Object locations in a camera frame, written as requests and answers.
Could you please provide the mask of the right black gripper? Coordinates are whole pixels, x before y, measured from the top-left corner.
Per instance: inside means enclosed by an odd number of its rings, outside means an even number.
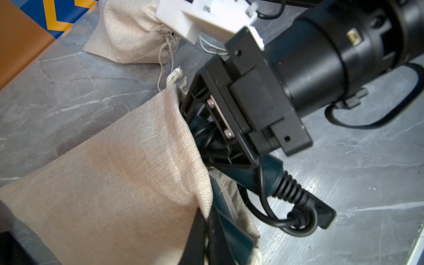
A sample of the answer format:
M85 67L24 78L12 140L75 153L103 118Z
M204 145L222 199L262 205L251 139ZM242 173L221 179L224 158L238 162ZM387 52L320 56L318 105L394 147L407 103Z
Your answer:
M181 105L208 166L256 166L282 149L287 156L312 139L282 82L274 75L251 27L227 43L228 59L214 56L202 67Z

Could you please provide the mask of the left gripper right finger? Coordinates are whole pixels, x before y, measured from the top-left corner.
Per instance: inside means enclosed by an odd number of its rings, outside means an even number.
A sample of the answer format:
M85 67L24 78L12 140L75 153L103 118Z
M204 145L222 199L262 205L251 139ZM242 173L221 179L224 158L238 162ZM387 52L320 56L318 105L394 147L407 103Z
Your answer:
M208 217L208 260L210 265L235 265L219 213L212 207Z

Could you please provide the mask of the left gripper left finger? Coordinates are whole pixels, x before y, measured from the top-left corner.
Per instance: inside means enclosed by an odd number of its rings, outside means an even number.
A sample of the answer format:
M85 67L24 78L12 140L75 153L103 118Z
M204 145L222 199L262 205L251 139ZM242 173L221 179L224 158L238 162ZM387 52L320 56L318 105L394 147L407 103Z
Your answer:
M207 222L198 208L179 265L204 265Z

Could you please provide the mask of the dark green hair dryer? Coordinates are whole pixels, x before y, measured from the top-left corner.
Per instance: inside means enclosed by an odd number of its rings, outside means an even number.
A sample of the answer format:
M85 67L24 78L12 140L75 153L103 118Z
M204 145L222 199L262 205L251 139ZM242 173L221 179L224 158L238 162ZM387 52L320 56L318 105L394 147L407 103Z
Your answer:
M229 177L235 185L235 194L241 196L242 205L257 219L294 237L307 237L319 227L328 229L337 216L336 211L313 194L306 191L283 167L283 162L267 155L257 166L228 167L217 159L228 160L236 148L225 143L220 127L211 116L196 116L187 121L208 167L214 167ZM212 180L213 206L219 213L224 234L236 265L251 261L254 239L236 224L230 206L224 201L223 188ZM208 260L208 229L205 237L205 258Z

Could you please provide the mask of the beige cloth bag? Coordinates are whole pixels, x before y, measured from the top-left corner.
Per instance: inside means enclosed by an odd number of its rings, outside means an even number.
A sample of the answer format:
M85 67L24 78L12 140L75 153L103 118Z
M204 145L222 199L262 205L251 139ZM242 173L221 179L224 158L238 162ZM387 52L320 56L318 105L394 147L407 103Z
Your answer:
M167 83L182 70L174 66L181 37L159 22L159 1L99 1L99 22L83 50L118 64L170 63Z
M141 107L37 171L1 188L1 201L64 265L176 265L196 214L221 197L244 239L235 257L260 265L260 235L237 185L208 171L167 86Z

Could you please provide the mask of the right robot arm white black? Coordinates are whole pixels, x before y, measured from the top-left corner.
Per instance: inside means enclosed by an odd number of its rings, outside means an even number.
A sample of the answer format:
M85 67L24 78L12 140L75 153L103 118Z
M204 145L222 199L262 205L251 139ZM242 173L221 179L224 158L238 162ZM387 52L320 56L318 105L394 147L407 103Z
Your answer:
M225 46L229 58L197 72L181 113L206 165L256 167L311 147L304 116L353 107L364 85L422 55L424 3L322 1L263 49L247 28Z

